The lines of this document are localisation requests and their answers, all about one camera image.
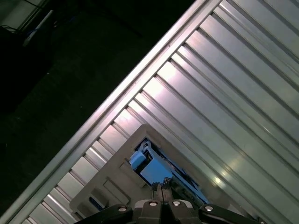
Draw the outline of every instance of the corrugated metal panel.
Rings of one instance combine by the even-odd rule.
[[[149,123],[250,214],[297,223],[298,21],[293,0],[197,1],[156,57],[149,53],[154,59],[133,70],[91,117],[93,126],[87,122],[93,129],[71,148],[63,166],[73,168],[50,195],[70,212],[68,202]]]

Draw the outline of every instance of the screw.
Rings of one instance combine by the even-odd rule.
[[[156,205],[157,205],[157,202],[150,202],[149,205],[150,205],[150,206],[156,206]]]
[[[172,204],[173,204],[174,206],[179,206],[179,205],[181,204],[181,202],[174,201]]]
[[[121,211],[121,212],[126,211],[126,210],[127,210],[126,207],[120,207],[120,208],[118,209],[118,211]]]
[[[213,211],[213,208],[211,206],[206,206],[205,210],[207,210],[207,211]]]

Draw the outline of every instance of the dark floor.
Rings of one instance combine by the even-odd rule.
[[[54,64],[0,120],[0,215],[146,55],[192,0],[102,1],[53,33]]]

